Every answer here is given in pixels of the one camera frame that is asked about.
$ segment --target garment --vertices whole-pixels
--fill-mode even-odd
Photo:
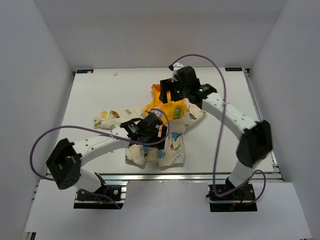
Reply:
[[[160,84],[152,85],[151,89],[153,100],[146,107],[136,106],[102,111],[94,118],[94,128],[110,130],[130,119],[145,118],[152,108],[161,109],[168,116],[170,122],[170,134],[165,140],[164,149],[157,149],[155,154],[151,154],[153,151],[150,147],[132,145],[125,150],[125,160],[138,165],[144,165],[147,161],[157,161],[160,167],[182,164],[185,160],[183,135],[188,127],[204,116],[205,112],[187,99],[170,101],[169,92],[167,94],[168,103],[162,103],[159,100]],[[164,124],[167,124],[166,118],[160,112],[155,111],[154,113],[162,119]]]

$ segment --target white enclosure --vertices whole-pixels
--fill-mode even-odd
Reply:
[[[269,239],[269,231],[273,239],[292,239],[294,236],[300,239],[312,236],[313,239],[320,240],[319,43],[318,0],[2,1],[0,186],[4,194],[1,198],[1,239],[25,240],[24,231],[39,232],[36,240],[79,240],[98,236],[126,239],[132,232],[139,230],[141,234],[132,235],[132,239],[180,239],[179,231],[184,232],[184,239]],[[131,217],[140,215],[147,224],[141,225],[130,217],[124,218],[128,216],[128,212],[123,212],[120,215],[112,213],[114,217],[111,219],[109,216],[110,219],[104,222],[107,227],[103,228],[103,225],[94,224],[93,219],[101,223],[101,220],[107,219],[108,211],[89,211],[86,216],[91,216],[90,218],[86,218],[82,211],[72,212],[73,201],[68,199],[73,198],[75,189],[58,191],[52,182],[42,180],[39,187],[41,193],[39,191],[38,196],[36,194],[30,212],[36,184],[39,182],[39,178],[29,167],[29,154],[33,142],[47,129],[62,123],[92,127],[92,117],[103,111],[100,109],[103,105],[87,109],[86,107],[89,108],[93,102],[86,106],[86,98],[81,98],[82,93],[79,90],[83,90],[84,96],[92,95],[94,91],[101,89],[97,89],[97,84],[89,84],[88,81],[102,83],[105,78],[115,86],[127,86],[128,77],[132,77],[140,79],[132,89],[137,93],[149,94],[151,84],[170,77],[170,71],[166,67],[176,58],[189,53],[203,54],[214,60],[221,69],[234,66],[251,68],[249,76],[244,76],[242,72],[239,76],[234,72],[224,72],[229,81],[228,101],[240,111],[257,118],[247,85],[247,81],[250,82],[261,117],[271,123],[274,154],[283,179],[291,183],[269,182],[265,195],[258,202],[257,214],[225,213],[217,218],[216,215],[204,213],[200,216],[195,213],[197,210],[204,211],[204,202],[201,203],[203,205],[193,208],[197,201],[200,201],[197,198],[199,191],[206,191],[205,182],[192,183],[198,185],[190,185],[190,188],[181,187],[179,184],[182,182],[173,181],[163,184],[163,188],[161,184],[160,186],[152,181],[130,182],[128,193],[131,199],[127,203],[138,207],[128,208],[126,211],[131,213]],[[214,84],[221,93],[220,79],[208,62],[192,57],[181,62],[184,65],[200,67],[196,72],[201,82],[204,80],[206,83]],[[72,82],[72,71],[88,68],[95,69],[92,76],[100,76],[90,79],[88,76],[76,74]],[[110,102],[112,94],[125,95],[123,101],[119,99],[112,102],[113,106],[117,104],[119,107],[126,107],[128,102],[144,105],[151,99],[137,98],[137,102],[133,102],[128,88],[112,91],[111,87],[108,91],[110,92],[103,101]],[[77,98],[81,98],[78,100],[78,103],[81,103],[79,107],[75,104]],[[114,174],[144,174],[145,171],[153,174],[209,173],[211,169],[204,169],[212,167],[211,155],[214,149],[210,146],[214,146],[215,143],[210,141],[216,141],[216,137],[211,139],[210,134],[204,129],[210,127],[211,121],[212,128],[216,128],[219,122],[206,116],[186,134],[189,149],[197,146],[193,144],[193,134],[196,130],[199,131],[199,135],[205,136],[204,142],[199,142],[197,147],[203,145],[208,149],[203,153],[203,156],[208,155],[207,165],[188,165],[191,159],[199,155],[199,152],[190,149],[190,158],[186,158],[183,167],[151,169],[150,162],[145,169],[140,169],[125,165],[123,159],[119,159],[119,165],[112,159],[112,170],[108,170],[103,169],[106,165],[99,163],[104,161],[101,158],[94,163],[95,165],[88,165],[88,168]],[[217,131],[213,129],[212,135],[216,134]],[[229,143],[224,143],[221,149],[223,153],[220,156],[218,170],[229,173],[234,164],[230,159],[235,157],[237,141],[229,131],[225,131],[224,134],[224,141]],[[45,161],[58,138],[70,137],[78,140],[85,135],[66,130],[61,131],[59,136],[54,133],[44,138],[36,148],[36,169],[42,174],[46,172]],[[123,151],[114,154],[118,159],[123,155]],[[260,167],[269,173],[272,172],[271,158],[264,160]],[[160,198],[162,195],[149,195],[146,192],[150,189],[147,187],[148,184],[160,186],[159,193],[167,190],[177,191],[190,198],[183,204],[175,205],[174,202],[167,205],[164,203],[168,201],[169,195],[162,194],[165,195],[163,199]],[[255,188],[259,191],[261,185],[255,183]],[[179,216],[181,213],[183,221],[172,217],[175,229],[170,222],[163,223],[159,219],[152,221],[150,214],[143,214],[140,199],[132,197],[132,191],[138,189],[142,191],[141,195],[145,196],[142,203],[150,213],[158,213],[165,218],[170,214]],[[152,208],[147,200],[153,201],[155,196],[158,196],[157,200],[161,204]],[[31,222],[27,223],[29,213]],[[64,217],[59,218],[58,214],[62,213],[65,214]],[[278,213],[279,218],[274,219],[272,213]],[[117,220],[122,218],[124,220],[121,224],[115,225]],[[239,221],[250,224],[240,227]],[[122,225],[126,231],[120,235],[112,232],[120,229]],[[219,235],[213,236],[214,229],[215,234],[219,230],[222,231]],[[287,229],[288,233],[282,232],[282,229]],[[90,231],[97,235],[88,235]]]

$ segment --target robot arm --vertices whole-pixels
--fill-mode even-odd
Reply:
[[[160,81],[160,100],[167,103],[167,92],[172,101],[187,98],[192,104],[208,112],[221,121],[226,104],[224,125],[239,140],[236,151],[238,161],[226,180],[227,190],[241,185],[252,176],[257,165],[272,150],[270,124],[267,121],[256,122],[242,114],[229,103],[224,103],[217,90],[209,84],[201,85],[195,70],[176,63],[169,67],[172,78]]]
[[[76,186],[105,195],[107,186],[103,179],[97,173],[89,172],[82,167],[99,156],[131,145],[123,139],[163,149],[165,141],[152,144],[166,136],[167,127],[162,124],[162,120],[156,114],[150,113],[145,119],[132,119],[107,132],[113,137],[99,135],[75,142],[69,142],[67,138],[62,139],[52,151],[46,165],[60,190]]]

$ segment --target white table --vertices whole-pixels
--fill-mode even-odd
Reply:
[[[208,83],[222,95],[222,80],[212,67],[195,68],[202,84]],[[257,113],[242,71],[221,71],[226,80],[227,102],[247,116],[257,120]],[[93,73],[77,73],[69,97],[63,125],[78,125],[93,128],[93,117],[110,108],[144,106],[152,101],[151,86],[160,80],[170,78],[168,68],[94,69]],[[85,165],[89,171],[105,174],[198,174],[210,173],[213,168],[215,146],[220,122],[213,116],[206,116],[184,136],[186,157],[183,166],[157,167],[156,162],[147,162],[138,167],[125,162],[125,150],[103,155]],[[58,139],[77,141],[93,137],[94,133],[75,130],[61,130]],[[217,165],[218,173],[230,173],[237,161],[238,140],[225,128]],[[272,159],[268,156],[258,166],[265,172],[272,172]]]

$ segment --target cable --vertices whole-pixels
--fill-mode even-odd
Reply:
[[[226,87],[226,80],[222,74],[222,72],[220,71],[219,67],[208,57],[206,56],[203,56],[203,55],[200,55],[200,54],[186,54],[186,55],[183,55],[181,57],[179,57],[178,59],[176,59],[170,66],[173,66],[177,61],[185,58],[185,57],[199,57],[199,58],[203,58],[203,59],[206,59],[208,60],[210,63],[212,63],[212,65],[217,69],[218,73],[220,74],[220,77],[222,79],[222,84],[223,84],[223,110],[222,110],[222,117],[221,117],[221,125],[220,125],[220,130],[219,130],[219,134],[218,134],[218,140],[217,140],[217,143],[216,143],[216,147],[215,147],[215,154],[214,154],[214,161],[213,161],[213,171],[212,171],[212,178],[213,178],[213,182],[212,182],[212,187],[213,187],[213,192],[214,192],[214,195],[216,195],[218,198],[222,198],[226,195],[229,195],[231,193],[233,193],[234,191],[237,191],[239,189],[241,189],[243,186],[245,186],[252,178],[252,176],[256,173],[256,172],[261,172],[263,174],[263,179],[264,179],[264,188],[262,189],[262,192],[261,194],[259,195],[259,198],[261,197],[261,195],[264,193],[264,190],[265,190],[265,185],[266,185],[266,175],[263,173],[263,171],[261,170],[255,170],[251,177],[249,177],[247,180],[245,180],[242,184],[240,184],[239,186],[229,190],[229,191],[226,191],[224,193],[217,193],[217,186],[216,186],[216,170],[217,170],[217,163],[218,163],[218,156],[219,156],[219,150],[220,150],[220,145],[221,145],[221,140],[222,140],[222,133],[223,133],[223,130],[224,130],[224,126],[225,126],[225,119],[226,119],[226,100],[227,100],[227,87]]]
[[[253,201],[251,201],[251,202],[248,202],[248,203],[244,203],[245,205],[250,205],[250,204],[255,203],[256,201],[258,201],[258,200],[261,198],[262,194],[264,194],[264,192],[265,192],[266,185],[267,185],[266,174],[265,174],[262,170],[257,169],[257,170],[255,170],[255,171],[252,173],[252,176],[253,176],[255,173],[257,173],[257,172],[262,173],[262,176],[263,176],[263,187],[262,187],[262,190],[261,190],[259,196],[257,196],[257,197],[255,198],[255,200],[253,200]]]
[[[143,145],[144,146],[151,146],[151,145],[156,145],[156,144],[159,144],[159,143],[162,143],[163,141],[166,140],[166,138],[169,136],[170,134],[170,123],[169,123],[169,118],[168,116],[165,114],[164,111],[158,109],[158,108],[151,108],[150,111],[158,111],[160,113],[163,114],[163,116],[165,117],[166,119],[166,122],[168,124],[167,126],[167,131],[166,131],[166,135],[163,139],[159,140],[159,141],[156,141],[156,142],[152,142],[152,143],[144,143]],[[138,142],[138,141],[133,141],[131,139],[128,139],[128,138],[124,138],[124,137],[121,137],[121,136],[117,136],[117,135],[112,135],[110,133],[106,133],[104,131],[98,131],[98,130],[94,130],[94,129],[90,129],[90,128],[86,128],[86,127],[82,127],[82,126],[73,126],[73,125],[64,125],[64,126],[57,126],[57,127],[54,127],[54,128],[51,128],[47,131],[45,131],[43,134],[41,134],[34,142],[32,148],[31,148],[31,151],[30,151],[30,156],[29,156],[29,163],[30,163],[30,168],[32,170],[32,172],[37,175],[38,177],[42,178],[42,179],[45,179],[45,180],[49,180],[49,181],[54,181],[53,178],[49,178],[49,177],[46,177],[40,173],[37,172],[37,170],[35,169],[35,166],[34,166],[34,163],[33,163],[33,156],[34,156],[34,152],[35,152],[35,149],[36,149],[36,146],[37,144],[39,143],[39,141],[44,137],[46,136],[47,134],[53,132],[53,131],[56,131],[56,130],[59,130],[59,129],[80,129],[80,130],[84,130],[84,131],[88,131],[88,132],[92,132],[92,133],[96,133],[96,134],[100,134],[102,136],[106,136],[106,137],[110,137],[112,136],[114,139],[118,139],[118,140],[123,140],[123,141],[126,141],[126,142],[129,142],[131,144],[137,144],[137,145],[142,145],[141,142]],[[90,195],[93,195],[93,196],[100,196],[100,197],[104,197],[104,198],[107,198],[109,199],[110,201],[112,201],[116,206],[117,208],[120,209],[119,205],[116,204],[116,202],[114,200],[112,200],[109,196],[107,195],[103,195],[103,194],[97,194],[97,193],[94,193],[94,192],[90,192],[90,191],[87,191],[87,190],[84,190],[82,189],[83,192],[87,193],[87,194],[90,194]]]
[[[86,194],[90,194],[90,195],[92,195],[92,196],[97,196],[97,197],[106,198],[106,199],[108,199],[109,201],[111,201],[118,209],[121,209],[121,207],[116,203],[116,201],[113,200],[111,197],[109,197],[109,196],[107,196],[107,195],[99,194],[99,193],[94,193],[94,192],[87,191],[87,190],[82,189],[82,188],[80,188],[79,191],[84,192],[84,193],[86,193]]]

